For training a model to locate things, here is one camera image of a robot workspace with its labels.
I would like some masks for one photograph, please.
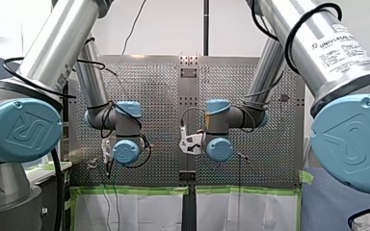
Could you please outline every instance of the metal bracket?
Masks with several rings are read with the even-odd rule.
[[[181,68],[181,78],[197,78],[196,68]]]
[[[179,171],[179,181],[196,181],[197,173],[195,171]]]

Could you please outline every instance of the gray panel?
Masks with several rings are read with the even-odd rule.
[[[113,169],[112,179],[105,180],[100,132],[84,124],[86,104],[77,87],[77,115],[74,116],[78,119],[78,147],[72,148],[76,152],[73,159],[76,165],[71,174],[71,184],[177,185],[178,163],[174,150],[178,146],[179,133],[176,101],[178,57],[106,57],[102,61],[118,75],[103,71],[109,97],[115,101],[136,100],[141,103],[142,133],[152,145],[152,156],[143,167]],[[146,154],[143,153],[137,163],[141,163]],[[88,168],[89,162],[96,162],[97,169]]]
[[[248,91],[258,59],[201,58],[199,61],[199,99],[227,98],[240,105]],[[269,106],[269,123],[251,134],[232,129],[229,139],[235,152],[249,157],[247,161],[234,155],[218,164],[206,156],[197,159],[197,180],[200,185],[250,185],[272,188],[293,188],[299,183],[298,169],[303,156],[304,84],[287,70],[276,87]],[[288,95],[287,102],[281,96]]]

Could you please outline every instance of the metal pole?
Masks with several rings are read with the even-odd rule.
[[[90,41],[83,47],[79,59],[97,62],[94,41]],[[87,107],[97,107],[107,104],[107,90],[100,69],[93,64],[83,63],[76,63],[76,69]]]
[[[246,97],[246,102],[267,108],[273,90],[271,88],[285,68],[284,48],[276,40],[268,38]]]
[[[17,73],[61,92],[98,12],[94,0],[60,0]]]
[[[209,56],[209,0],[203,0],[203,56]]]

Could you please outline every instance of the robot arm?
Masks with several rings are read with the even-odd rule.
[[[57,145],[62,135],[59,96],[66,96],[61,92],[80,52],[80,59],[96,61],[94,44],[87,37],[111,3],[59,1],[16,71],[23,81],[0,81],[0,163],[34,161]],[[96,129],[116,130],[114,156],[119,163],[131,164],[142,147],[140,104],[109,103],[98,68],[80,63],[76,68],[88,105],[86,122]]]
[[[248,93],[253,97],[244,102],[253,119],[240,120],[241,110],[227,100],[207,102],[204,151],[215,161],[226,161],[232,155],[229,128],[265,124],[260,110],[271,94],[265,89],[281,74],[285,57],[315,97],[311,141],[317,158],[341,183],[370,193],[370,94],[354,94],[370,85],[370,57],[327,8],[337,10],[338,17],[341,10],[311,0],[248,0],[248,4],[266,17],[278,41],[267,41]]]

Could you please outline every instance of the universal robots logo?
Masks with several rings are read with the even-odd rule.
[[[8,135],[7,141],[39,150],[43,146],[52,125],[51,121],[38,115],[22,112]]]

